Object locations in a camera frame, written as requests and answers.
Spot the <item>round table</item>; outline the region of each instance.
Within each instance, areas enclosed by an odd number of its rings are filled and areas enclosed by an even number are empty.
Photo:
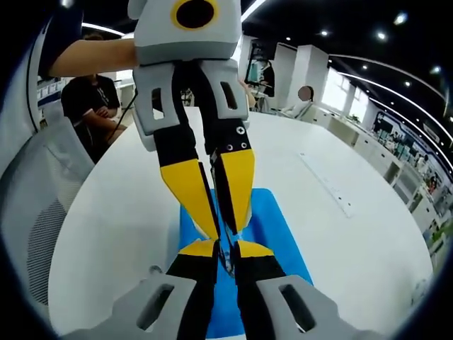
[[[186,112],[210,178],[200,112]],[[416,284],[432,275],[406,206],[359,154],[322,127],[260,113],[251,113],[250,122],[254,187],[275,195],[315,287],[353,326],[392,332],[407,316]],[[300,153],[348,198],[352,213],[340,208]],[[59,234],[49,281],[58,333],[96,326],[150,266],[168,268],[178,251],[179,208],[161,180],[156,152],[148,153],[129,127],[86,179]]]

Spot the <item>yellow circle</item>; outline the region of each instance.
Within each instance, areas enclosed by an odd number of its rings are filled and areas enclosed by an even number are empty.
[[[189,27],[185,27],[183,25],[181,25],[178,21],[178,9],[190,2],[190,1],[193,1],[193,0],[178,0],[174,5],[173,5],[173,8],[171,9],[171,21],[173,22],[174,26],[176,26],[177,28],[181,29],[181,30],[202,30],[203,28],[206,28],[207,26],[209,26],[211,23],[213,23],[217,17],[218,17],[218,13],[219,13],[219,7],[217,5],[217,0],[203,0],[207,3],[209,3],[212,8],[214,9],[214,15],[212,16],[211,20],[204,24],[203,26],[200,26],[200,27],[197,27],[197,28],[189,28]]]

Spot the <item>black ceiling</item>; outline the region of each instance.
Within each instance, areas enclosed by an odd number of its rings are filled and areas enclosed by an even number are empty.
[[[80,2],[85,8],[85,22],[124,33],[134,30],[135,22],[127,17],[128,0]],[[242,11],[253,2],[241,0]],[[243,24],[243,30],[246,35],[295,47],[312,44],[329,54],[354,55],[391,64],[445,94],[453,60],[446,5],[447,2],[440,0],[267,0]],[[401,11],[408,14],[407,22],[394,25],[394,19]],[[329,35],[323,37],[319,34],[321,30],[327,30]],[[387,35],[385,42],[377,39],[378,30]],[[445,101],[425,85],[377,64],[337,57],[331,59],[331,65],[338,71],[375,81],[408,97],[435,116],[453,135],[453,126],[444,117]],[[367,64],[367,70],[362,68],[363,64]],[[441,66],[441,74],[430,73],[435,65]],[[405,81],[411,82],[409,88],[404,86]],[[420,110],[388,91],[362,81],[352,80],[352,83],[368,89],[371,97],[404,114],[421,128],[421,123],[427,120]],[[443,150],[448,153],[449,138],[438,127],[435,131],[445,144]]]

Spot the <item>blue towel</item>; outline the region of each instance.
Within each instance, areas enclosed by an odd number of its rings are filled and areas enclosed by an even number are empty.
[[[211,194],[216,205],[214,191],[211,191]],[[228,240],[222,223],[221,221],[220,239],[222,248],[228,249]],[[309,271],[286,224],[285,218],[274,195],[268,189],[259,188],[252,190],[252,218],[239,237],[272,249],[275,258],[287,275],[301,276],[313,285]],[[189,214],[181,207],[179,249],[186,247],[196,239],[205,238],[195,229]],[[241,313],[236,301],[237,287],[234,279],[228,275],[219,262],[217,284],[214,289],[214,307],[212,308],[211,321],[207,330],[208,339],[244,334]]]

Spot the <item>gray chair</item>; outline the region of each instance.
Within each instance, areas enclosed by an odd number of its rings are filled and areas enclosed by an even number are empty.
[[[94,167],[67,118],[22,147],[0,179],[0,232],[23,293],[48,320],[47,286],[60,228]]]

